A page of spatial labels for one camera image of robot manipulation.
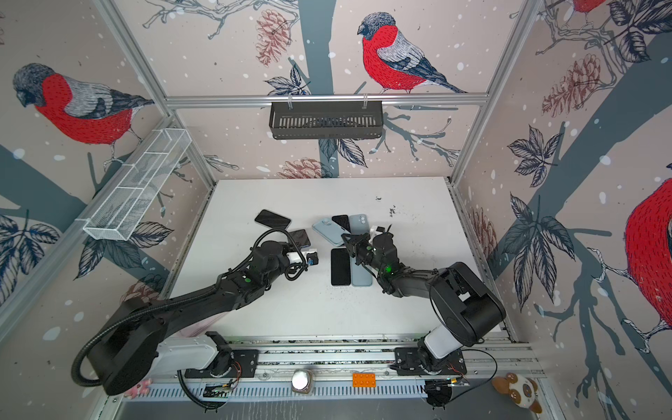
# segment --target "black smartphone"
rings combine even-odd
[[[296,246],[299,247],[299,249],[310,246],[310,239],[308,238],[306,229],[295,230],[294,232],[290,232],[290,235],[292,235],[292,239],[294,239],[294,242],[296,242]]]
[[[292,222],[291,219],[279,214],[273,213],[269,210],[262,210],[254,219],[255,222],[268,226],[270,228],[287,229],[287,226]]]
[[[345,248],[331,250],[331,285],[350,286],[350,255]]]
[[[338,224],[340,227],[344,228],[348,232],[350,231],[350,219],[348,218],[347,214],[341,214],[339,216],[334,216],[331,218],[331,220]]]

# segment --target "phone back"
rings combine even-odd
[[[349,217],[350,233],[353,235],[362,235],[369,233],[369,220],[365,214],[353,214]],[[366,271],[366,268],[355,264],[355,259],[350,259],[350,278],[352,285],[355,287],[371,286],[374,282],[371,273]]]
[[[343,238],[341,235],[343,233],[349,233],[347,230],[340,227],[336,222],[328,218],[324,218],[315,223],[312,228],[315,230],[315,232],[318,232],[335,247],[340,247],[343,244]]]

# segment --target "black wire shelf basket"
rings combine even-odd
[[[382,102],[273,102],[269,126],[276,140],[379,138]]]

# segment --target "white tabletop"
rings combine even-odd
[[[295,282],[280,276],[252,304],[208,330],[235,337],[361,337],[423,334],[439,325],[428,299],[395,298],[370,287],[331,285],[331,249],[311,226],[337,214],[366,214],[371,226],[392,224],[398,257],[416,269],[462,261],[478,274],[444,178],[245,179],[220,181],[171,296],[213,284],[237,265],[266,228],[262,209],[306,229],[319,265]],[[283,240],[281,234],[268,239]]]

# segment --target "white wire basket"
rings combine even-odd
[[[192,138],[187,130],[164,128],[84,226],[94,239],[127,241],[182,158]]]

